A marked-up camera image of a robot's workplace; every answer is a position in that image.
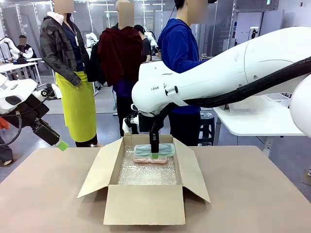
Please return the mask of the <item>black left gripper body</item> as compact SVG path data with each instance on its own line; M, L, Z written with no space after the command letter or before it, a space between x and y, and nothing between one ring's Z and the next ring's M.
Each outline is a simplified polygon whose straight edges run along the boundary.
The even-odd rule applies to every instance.
M23 103L20 104L20 113L22 119L22 128L38 128L40 125L49 126L42 117L49 111L49 108L39 100L34 94L31 94Z

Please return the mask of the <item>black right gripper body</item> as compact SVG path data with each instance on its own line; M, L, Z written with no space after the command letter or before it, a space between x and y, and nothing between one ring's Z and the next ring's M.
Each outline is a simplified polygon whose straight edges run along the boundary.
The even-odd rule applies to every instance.
M148 133L154 124L156 117L153 114L138 113L138 127L140 133Z

